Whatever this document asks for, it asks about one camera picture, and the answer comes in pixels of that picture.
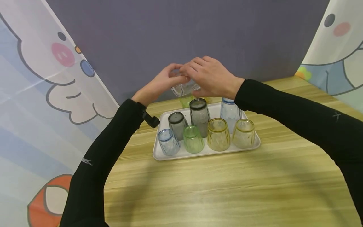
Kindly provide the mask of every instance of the fabric curtain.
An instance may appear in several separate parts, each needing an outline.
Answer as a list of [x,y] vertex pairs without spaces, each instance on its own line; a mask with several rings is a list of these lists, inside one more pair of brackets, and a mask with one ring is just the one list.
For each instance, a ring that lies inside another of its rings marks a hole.
[[363,112],[363,1],[330,0],[296,75]]
[[118,105],[42,0],[0,0],[0,223],[56,227]]

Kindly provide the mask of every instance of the red cartoon shape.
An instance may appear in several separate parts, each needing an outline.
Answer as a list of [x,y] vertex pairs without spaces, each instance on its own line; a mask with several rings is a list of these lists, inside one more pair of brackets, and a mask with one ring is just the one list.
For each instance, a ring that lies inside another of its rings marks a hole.
[[62,174],[45,184],[28,205],[30,227],[57,227],[67,200],[71,174]]

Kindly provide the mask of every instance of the table surface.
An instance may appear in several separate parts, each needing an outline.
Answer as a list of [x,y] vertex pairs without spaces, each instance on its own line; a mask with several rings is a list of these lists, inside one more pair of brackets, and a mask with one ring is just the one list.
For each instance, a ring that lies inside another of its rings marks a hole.
[[[360,112],[298,77],[266,84],[363,120]],[[176,109],[181,109],[177,99],[154,103],[148,112],[159,117]],[[156,129],[144,122],[107,179],[106,222],[111,227],[360,226],[344,178],[322,149],[272,118],[246,114],[261,138],[258,149],[161,162],[152,157]]]

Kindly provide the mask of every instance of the black sleeve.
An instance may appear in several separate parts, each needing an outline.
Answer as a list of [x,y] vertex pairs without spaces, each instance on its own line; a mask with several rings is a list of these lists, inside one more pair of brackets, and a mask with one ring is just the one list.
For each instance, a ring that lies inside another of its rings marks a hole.
[[321,147],[342,171],[363,223],[363,122],[254,80],[243,82],[235,103],[278,120]]
[[143,122],[142,106],[126,100],[88,149],[70,182],[60,227],[107,226],[103,187],[132,134]]

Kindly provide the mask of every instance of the hand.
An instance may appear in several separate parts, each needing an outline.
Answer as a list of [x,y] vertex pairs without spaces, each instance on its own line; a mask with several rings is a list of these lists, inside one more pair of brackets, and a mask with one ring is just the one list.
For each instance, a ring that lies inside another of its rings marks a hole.
[[144,106],[148,106],[172,86],[189,82],[189,77],[177,76],[176,73],[173,72],[174,69],[180,69],[182,66],[183,65],[175,63],[168,65],[145,87],[136,92],[131,99]]
[[179,70],[191,77],[201,89],[193,91],[195,97],[225,97],[234,100],[245,79],[231,74],[217,59],[196,57]]

